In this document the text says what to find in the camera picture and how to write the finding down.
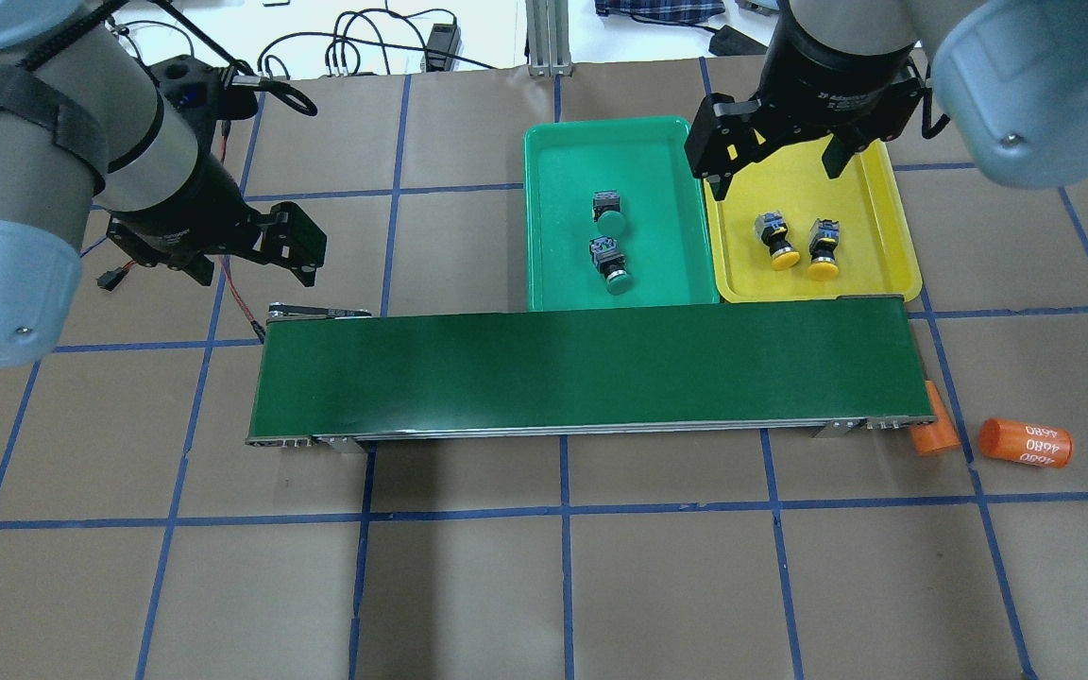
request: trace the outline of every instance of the plaid cloth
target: plaid cloth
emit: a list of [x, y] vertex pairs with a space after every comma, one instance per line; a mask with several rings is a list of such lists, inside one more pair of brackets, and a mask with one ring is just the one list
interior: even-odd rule
[[659, 22], [677, 22], [695, 25], [716, 14], [725, 13], [722, 0], [595, 0], [595, 13], [635, 14], [639, 17], [656, 18]]

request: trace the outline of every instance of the teal tray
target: teal tray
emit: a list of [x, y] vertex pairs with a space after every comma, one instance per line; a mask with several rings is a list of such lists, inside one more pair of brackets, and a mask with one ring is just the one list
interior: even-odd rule
[[[678, 116], [562, 122], [523, 135], [527, 307], [588, 310], [718, 302], [704, 197]], [[613, 296], [591, 263], [591, 201], [616, 189], [632, 288]]]

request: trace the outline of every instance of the white surface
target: white surface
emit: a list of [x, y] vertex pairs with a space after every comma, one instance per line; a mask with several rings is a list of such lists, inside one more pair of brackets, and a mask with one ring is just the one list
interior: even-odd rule
[[[333, 18], [347, 10], [381, 8], [382, 0], [290, 0], [282, 8], [264, 8], [261, 0], [182, 0], [175, 3], [190, 21], [196, 22], [213, 39], [242, 60], [255, 63], [259, 52], [272, 39], [299, 32], [330, 33]], [[456, 13], [461, 26], [461, 55], [484, 61], [498, 69], [526, 64], [523, 47], [527, 44], [526, 0], [390, 0], [390, 8], [403, 14], [445, 8]], [[744, 12], [734, 0], [726, 0], [727, 13], [713, 17], [713, 27], [729, 23], [738, 30], [769, 41], [775, 18], [761, 17]], [[120, 22], [133, 18], [170, 21], [169, 16], [150, 3], [131, 3], [116, 14]], [[405, 23], [387, 16], [372, 16], [385, 41], [415, 45], [418, 38]], [[447, 14], [434, 13], [413, 18], [415, 25], [426, 36], [435, 22], [446, 23]], [[372, 39], [374, 35], [366, 22], [355, 22], [350, 35]], [[688, 57], [708, 55], [707, 44], [712, 34], [683, 26], [639, 25], [629, 17], [599, 17], [593, 0], [569, 1], [569, 47], [576, 63], [582, 61], [659, 61], [682, 60]], [[186, 42], [176, 33], [160, 26], [134, 26], [133, 39], [137, 41], [147, 63], [186, 52]], [[296, 38], [280, 45], [273, 53], [288, 64], [297, 78], [319, 77], [326, 74], [323, 51], [329, 38]], [[360, 47], [363, 72], [384, 72], [379, 48]], [[209, 63], [217, 60], [207, 47], [197, 42], [196, 55]], [[390, 51], [394, 73], [418, 73], [419, 52]], [[458, 64], [458, 69], [478, 69]]]

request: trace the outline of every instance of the yellow cap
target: yellow cap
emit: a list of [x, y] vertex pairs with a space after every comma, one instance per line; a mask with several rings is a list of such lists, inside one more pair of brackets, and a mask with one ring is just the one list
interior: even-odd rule
[[786, 254], [775, 255], [771, 258], [771, 268], [775, 271], [789, 270], [795, 267], [795, 262], [800, 261], [800, 254], [798, 250], [789, 250]]
[[813, 281], [838, 279], [838, 265], [834, 262], [813, 262], [808, 265], [808, 279]]

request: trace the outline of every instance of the green panel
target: green panel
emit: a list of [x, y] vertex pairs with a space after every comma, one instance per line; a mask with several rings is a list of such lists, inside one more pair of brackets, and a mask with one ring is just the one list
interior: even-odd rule
[[250, 440], [929, 415], [904, 307], [873, 297], [272, 323]]
[[[678, 116], [562, 122], [523, 135], [528, 309], [718, 302], [700, 182], [687, 166], [690, 125]], [[632, 288], [613, 296], [591, 265], [599, 236], [591, 201], [620, 194], [617, 236]]]

